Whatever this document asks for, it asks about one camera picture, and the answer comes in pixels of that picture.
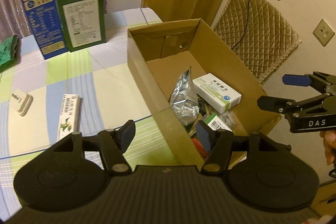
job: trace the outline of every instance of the blue box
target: blue box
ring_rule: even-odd
[[[22,0],[22,3],[44,59],[67,52],[55,0]]]

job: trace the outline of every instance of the open cardboard box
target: open cardboard box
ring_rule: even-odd
[[[257,79],[236,54],[202,19],[180,20],[135,27],[128,32],[128,66],[139,90],[172,153],[182,165],[204,160],[168,100],[179,76],[189,67],[195,79],[212,73],[241,94],[232,108],[236,135],[253,131],[268,134],[280,120],[276,113],[262,111],[257,99],[266,95]]]

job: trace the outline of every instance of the green package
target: green package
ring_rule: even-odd
[[[0,73],[16,63],[18,37],[13,35],[0,44]]]
[[[104,0],[56,0],[70,52],[106,42]]]

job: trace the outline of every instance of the gray cable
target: gray cable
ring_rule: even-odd
[[[238,43],[236,43],[231,49],[233,50],[235,47],[237,47],[240,42],[244,39],[245,37],[245,34],[246,34],[246,31],[247,31],[247,26],[249,24],[249,11],[250,11],[250,1],[251,0],[248,0],[247,2],[247,19],[246,19],[246,25],[245,25],[245,28],[244,28],[244,33],[243,33],[243,36],[241,37],[241,39],[238,41]]]

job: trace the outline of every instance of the tablecloth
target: tablecloth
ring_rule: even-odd
[[[44,60],[33,36],[21,41],[19,63],[0,75],[0,218],[21,205],[13,188],[20,167],[56,142],[63,94],[81,98],[79,131],[84,136],[136,121],[136,135],[124,154],[136,165],[176,165],[127,66],[127,28],[161,22],[149,8],[105,15],[107,43]],[[13,91],[33,96],[26,116],[9,107]],[[101,165],[97,152],[85,157]]]

